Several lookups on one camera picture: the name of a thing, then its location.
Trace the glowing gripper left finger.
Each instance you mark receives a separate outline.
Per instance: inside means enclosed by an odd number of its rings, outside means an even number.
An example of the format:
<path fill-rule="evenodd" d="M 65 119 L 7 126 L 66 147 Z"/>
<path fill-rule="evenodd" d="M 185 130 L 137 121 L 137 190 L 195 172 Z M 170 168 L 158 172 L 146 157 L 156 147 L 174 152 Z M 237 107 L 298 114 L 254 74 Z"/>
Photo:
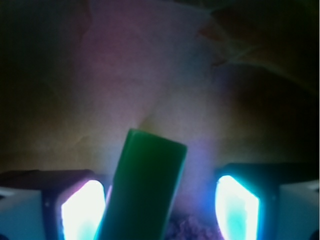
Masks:
<path fill-rule="evenodd" d="M 0 175 L 2 240 L 95 240 L 105 209 L 105 187 L 91 170 Z"/>

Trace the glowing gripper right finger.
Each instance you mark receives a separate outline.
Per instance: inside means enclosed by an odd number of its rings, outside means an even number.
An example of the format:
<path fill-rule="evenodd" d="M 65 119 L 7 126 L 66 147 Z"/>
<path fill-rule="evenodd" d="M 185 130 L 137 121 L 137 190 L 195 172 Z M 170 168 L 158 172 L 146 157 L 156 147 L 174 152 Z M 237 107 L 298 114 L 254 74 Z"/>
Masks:
<path fill-rule="evenodd" d="M 317 240 L 317 163 L 230 163 L 216 172 L 214 210 L 224 240 Z"/>

